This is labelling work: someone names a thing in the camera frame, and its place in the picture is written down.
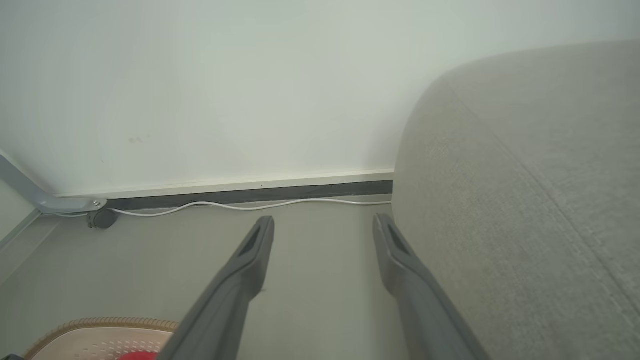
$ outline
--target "red object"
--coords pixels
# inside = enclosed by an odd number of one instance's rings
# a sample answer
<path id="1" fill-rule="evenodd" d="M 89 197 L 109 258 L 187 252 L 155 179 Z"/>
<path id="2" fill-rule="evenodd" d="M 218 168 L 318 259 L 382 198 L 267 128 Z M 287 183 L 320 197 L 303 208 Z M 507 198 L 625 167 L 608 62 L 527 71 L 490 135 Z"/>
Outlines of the red object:
<path id="1" fill-rule="evenodd" d="M 157 355 L 155 352 L 137 351 L 124 354 L 118 360 L 156 360 Z"/>

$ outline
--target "floor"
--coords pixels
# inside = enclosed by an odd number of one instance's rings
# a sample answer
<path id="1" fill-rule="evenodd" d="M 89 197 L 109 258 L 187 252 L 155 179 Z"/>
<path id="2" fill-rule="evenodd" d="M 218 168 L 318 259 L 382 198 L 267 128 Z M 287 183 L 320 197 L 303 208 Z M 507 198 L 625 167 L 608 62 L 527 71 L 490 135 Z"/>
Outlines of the floor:
<path id="1" fill-rule="evenodd" d="M 238 359 L 406 359 L 371 234 L 373 215 L 390 212 L 389 205 L 327 203 L 189 208 L 120 217 L 104 231 L 83 218 L 41 218 L 33 229 L 54 229 L 0 286 L 0 355 L 21 354 L 78 318 L 180 321 L 256 219 L 271 215 L 265 291 L 249 306 Z"/>

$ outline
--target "chair wheel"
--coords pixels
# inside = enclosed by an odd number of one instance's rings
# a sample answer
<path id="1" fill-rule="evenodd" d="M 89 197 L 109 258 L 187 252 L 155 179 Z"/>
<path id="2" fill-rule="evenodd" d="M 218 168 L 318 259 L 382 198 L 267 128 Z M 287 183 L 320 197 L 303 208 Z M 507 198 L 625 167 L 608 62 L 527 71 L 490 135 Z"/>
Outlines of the chair wheel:
<path id="1" fill-rule="evenodd" d="M 87 225 L 92 229 L 109 229 L 118 220 L 118 214 L 108 209 L 91 211 L 86 218 Z"/>

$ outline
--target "gray fabric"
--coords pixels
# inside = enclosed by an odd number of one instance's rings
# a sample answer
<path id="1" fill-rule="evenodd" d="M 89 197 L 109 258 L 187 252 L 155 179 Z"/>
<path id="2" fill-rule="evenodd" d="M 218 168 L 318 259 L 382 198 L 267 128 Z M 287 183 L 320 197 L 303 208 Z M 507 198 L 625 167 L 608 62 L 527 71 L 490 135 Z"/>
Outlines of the gray fabric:
<path id="1" fill-rule="evenodd" d="M 492 358 L 640 358 L 640 41 L 445 75 L 393 209 Z"/>

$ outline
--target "white power cord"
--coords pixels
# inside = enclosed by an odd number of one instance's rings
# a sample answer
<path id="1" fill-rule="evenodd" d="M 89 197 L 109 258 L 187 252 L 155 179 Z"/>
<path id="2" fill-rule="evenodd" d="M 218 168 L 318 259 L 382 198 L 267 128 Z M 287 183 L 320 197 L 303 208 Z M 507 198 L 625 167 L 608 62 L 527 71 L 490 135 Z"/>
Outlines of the white power cord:
<path id="1" fill-rule="evenodd" d="M 129 211 L 124 211 L 124 210 L 120 210 L 120 209 L 109 209 L 109 210 L 115 211 L 117 213 L 121 213 L 121 214 L 124 214 L 124 215 L 131 215 L 132 217 L 153 218 L 153 217 L 161 217 L 163 215 L 172 214 L 172 213 L 175 213 L 177 211 L 180 211 L 182 209 L 186 209 L 186 208 L 188 208 L 190 206 L 194 206 L 194 205 L 209 205 L 209 206 L 216 206 L 218 208 L 224 208 L 224 209 L 229 209 L 229 210 L 238 210 L 238 211 L 256 211 L 256 210 L 279 208 L 280 206 L 298 204 L 298 203 L 301 203 L 301 202 L 336 202 L 338 204 L 361 205 L 361 206 L 391 204 L 390 201 L 355 202 L 355 201 L 338 200 L 338 199 L 300 199 L 300 200 L 281 202 L 279 204 L 256 206 L 254 208 L 242 208 L 242 207 L 239 207 L 239 206 L 229 206 L 229 205 L 224 205 L 224 204 L 218 204 L 217 202 L 196 201 L 196 202 L 191 202 L 189 204 L 183 205 L 183 206 L 181 206 L 179 208 L 175 208 L 175 209 L 171 209 L 169 211 L 164 211 L 162 213 L 155 213 L 155 214 L 138 214 L 138 213 L 131 213 Z M 58 216 L 59 217 L 65 217 L 65 218 L 75 218 L 75 217 L 83 217 L 85 215 L 86 215 L 86 213 L 85 214 L 77 214 L 77 215 L 58 215 Z"/>

